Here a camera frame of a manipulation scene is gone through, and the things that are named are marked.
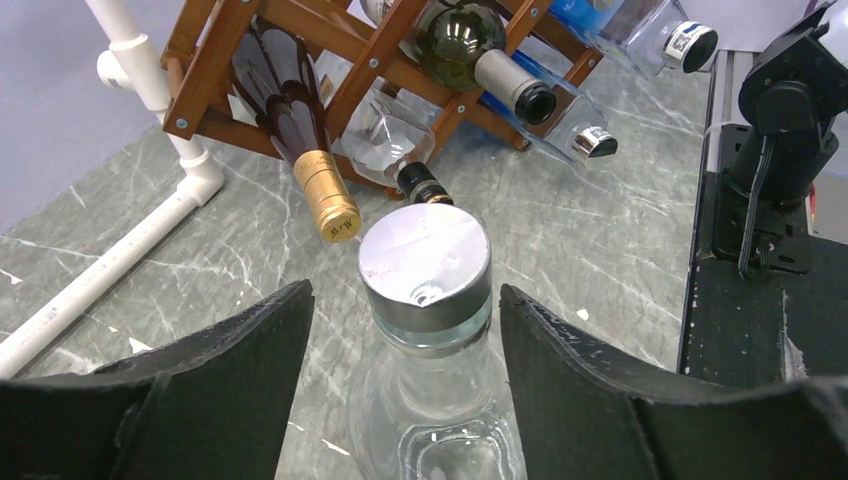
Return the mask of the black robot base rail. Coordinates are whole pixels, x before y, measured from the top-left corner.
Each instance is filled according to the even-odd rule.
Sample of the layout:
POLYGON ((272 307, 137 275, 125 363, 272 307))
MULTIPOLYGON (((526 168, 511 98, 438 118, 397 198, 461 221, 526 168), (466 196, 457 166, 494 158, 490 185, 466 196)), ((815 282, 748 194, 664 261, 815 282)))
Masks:
POLYGON ((782 223, 770 265, 745 280, 718 248, 719 230, 741 241, 745 217, 724 217, 723 170, 750 128, 717 125, 703 147, 677 369, 701 380, 754 388, 847 373, 847 247, 810 235, 800 207, 782 223))

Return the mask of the clear glass bottle silver cap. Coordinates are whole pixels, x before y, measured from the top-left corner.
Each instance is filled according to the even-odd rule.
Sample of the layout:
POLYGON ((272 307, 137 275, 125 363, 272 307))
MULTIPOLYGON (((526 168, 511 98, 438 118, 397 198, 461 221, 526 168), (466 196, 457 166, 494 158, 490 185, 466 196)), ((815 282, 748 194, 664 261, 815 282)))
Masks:
POLYGON ((523 479, 524 455, 503 358, 490 342, 491 245, 447 204, 377 221, 358 251, 378 339, 347 399, 365 479, 523 479))

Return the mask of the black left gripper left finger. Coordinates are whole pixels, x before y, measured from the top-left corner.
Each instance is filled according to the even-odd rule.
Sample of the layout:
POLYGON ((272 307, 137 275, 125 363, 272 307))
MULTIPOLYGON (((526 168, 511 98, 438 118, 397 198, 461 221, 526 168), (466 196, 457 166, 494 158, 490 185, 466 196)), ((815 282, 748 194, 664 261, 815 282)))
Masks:
POLYGON ((85 375, 1 384, 5 479, 271 479, 315 298, 292 282, 85 375))

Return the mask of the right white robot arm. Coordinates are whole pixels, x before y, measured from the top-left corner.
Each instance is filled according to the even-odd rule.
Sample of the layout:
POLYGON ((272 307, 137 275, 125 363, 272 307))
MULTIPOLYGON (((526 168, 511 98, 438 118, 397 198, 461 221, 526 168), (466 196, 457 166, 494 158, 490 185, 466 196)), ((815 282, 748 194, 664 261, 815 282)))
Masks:
POLYGON ((714 67, 675 371, 501 288, 532 479, 847 475, 847 248, 810 233, 847 108, 845 4, 733 67, 714 67))

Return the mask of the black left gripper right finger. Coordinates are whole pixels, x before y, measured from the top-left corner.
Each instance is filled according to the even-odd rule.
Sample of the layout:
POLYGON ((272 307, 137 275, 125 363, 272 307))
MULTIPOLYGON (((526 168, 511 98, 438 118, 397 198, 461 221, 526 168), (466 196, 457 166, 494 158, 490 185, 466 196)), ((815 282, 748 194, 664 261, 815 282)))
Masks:
POLYGON ((843 479, 847 381, 736 389, 676 374, 500 290, 531 479, 843 479))

